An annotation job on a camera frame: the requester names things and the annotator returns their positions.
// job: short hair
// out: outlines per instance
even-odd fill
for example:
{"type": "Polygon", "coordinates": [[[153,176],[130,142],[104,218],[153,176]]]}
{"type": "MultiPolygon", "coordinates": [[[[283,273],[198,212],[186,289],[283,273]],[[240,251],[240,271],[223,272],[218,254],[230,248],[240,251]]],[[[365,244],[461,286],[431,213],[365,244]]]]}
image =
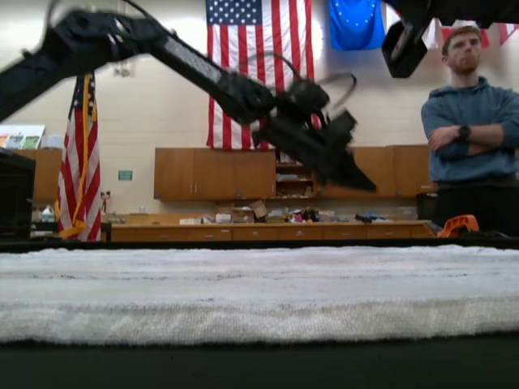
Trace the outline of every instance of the short hair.
{"type": "Polygon", "coordinates": [[[479,41],[481,42],[482,40],[481,32],[479,31],[479,28],[477,28],[476,26],[463,26],[455,28],[451,35],[449,35],[448,38],[445,40],[444,45],[441,48],[442,55],[448,54],[448,47],[451,45],[451,42],[456,36],[465,34],[476,34],[478,36],[479,41]]]}

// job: gray hoodie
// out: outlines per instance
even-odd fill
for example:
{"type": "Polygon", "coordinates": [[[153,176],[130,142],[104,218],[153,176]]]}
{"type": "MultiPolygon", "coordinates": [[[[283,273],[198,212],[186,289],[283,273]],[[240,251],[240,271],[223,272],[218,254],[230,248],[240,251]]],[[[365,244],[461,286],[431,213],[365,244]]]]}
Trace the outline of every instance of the gray hoodie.
{"type": "Polygon", "coordinates": [[[433,182],[492,179],[516,172],[515,148],[519,147],[519,95],[511,89],[492,87],[485,77],[469,88],[443,87],[432,91],[422,107],[427,138],[442,126],[501,124],[502,147],[467,156],[469,144],[454,142],[430,152],[429,173],[433,182]]]}

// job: orange tool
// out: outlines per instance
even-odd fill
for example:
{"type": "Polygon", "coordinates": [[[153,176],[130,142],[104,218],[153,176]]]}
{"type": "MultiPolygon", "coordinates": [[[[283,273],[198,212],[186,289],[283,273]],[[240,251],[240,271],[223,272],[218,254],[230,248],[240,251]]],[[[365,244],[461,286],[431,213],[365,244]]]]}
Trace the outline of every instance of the orange tool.
{"type": "Polygon", "coordinates": [[[436,237],[459,237],[460,229],[465,227],[467,231],[479,231],[478,221],[473,215],[459,215],[445,223],[444,229],[436,234],[436,237]]]}

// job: european union flag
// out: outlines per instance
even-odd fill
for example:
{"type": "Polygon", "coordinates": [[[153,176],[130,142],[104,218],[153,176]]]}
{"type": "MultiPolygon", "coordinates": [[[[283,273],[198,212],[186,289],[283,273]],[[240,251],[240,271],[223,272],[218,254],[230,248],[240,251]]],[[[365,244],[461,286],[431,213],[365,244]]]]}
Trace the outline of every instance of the european union flag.
{"type": "Polygon", "coordinates": [[[337,50],[379,49],[385,38],[381,0],[329,0],[330,36],[337,50]]]}

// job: man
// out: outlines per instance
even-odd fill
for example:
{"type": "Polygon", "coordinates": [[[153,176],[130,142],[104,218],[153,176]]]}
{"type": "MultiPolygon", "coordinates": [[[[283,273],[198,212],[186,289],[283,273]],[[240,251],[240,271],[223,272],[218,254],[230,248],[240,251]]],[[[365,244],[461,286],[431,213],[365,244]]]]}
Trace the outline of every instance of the man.
{"type": "Polygon", "coordinates": [[[519,236],[519,96],[478,75],[481,34],[454,30],[442,48],[451,85],[432,91],[422,107],[431,180],[438,186],[439,225],[474,215],[482,231],[519,236]]]}

